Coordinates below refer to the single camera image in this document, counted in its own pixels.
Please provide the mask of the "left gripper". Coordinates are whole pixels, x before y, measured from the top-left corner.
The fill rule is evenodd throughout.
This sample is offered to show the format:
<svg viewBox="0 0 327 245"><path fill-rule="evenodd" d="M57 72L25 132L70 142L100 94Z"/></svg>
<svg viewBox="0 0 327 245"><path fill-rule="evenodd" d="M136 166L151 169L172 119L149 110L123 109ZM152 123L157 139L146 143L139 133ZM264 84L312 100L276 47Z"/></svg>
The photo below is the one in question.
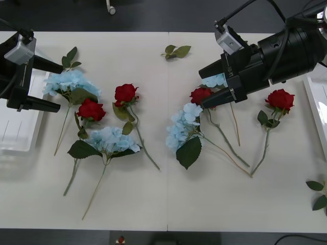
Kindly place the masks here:
<svg viewBox="0 0 327 245"><path fill-rule="evenodd" d="M33 56L33 43L24 44L22 35L12 35L1 43L1 98L7 107L21 110L37 110L57 113L61 106L37 97L28 96L32 68L55 74L63 72L63 66L40 56Z"/></svg>

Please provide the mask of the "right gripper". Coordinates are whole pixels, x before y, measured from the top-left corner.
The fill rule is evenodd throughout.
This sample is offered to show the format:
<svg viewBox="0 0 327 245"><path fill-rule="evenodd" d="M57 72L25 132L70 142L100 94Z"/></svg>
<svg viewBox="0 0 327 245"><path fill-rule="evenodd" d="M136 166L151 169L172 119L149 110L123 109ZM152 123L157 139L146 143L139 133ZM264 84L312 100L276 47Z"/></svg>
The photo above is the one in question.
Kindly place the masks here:
<svg viewBox="0 0 327 245"><path fill-rule="evenodd" d="M223 53L221 59L199 70L202 79L225 74L227 88L223 88L201 101L204 109L230 102L241 102L247 95L269 87L265 78L267 68L262 50L255 44L232 55Z"/></svg>

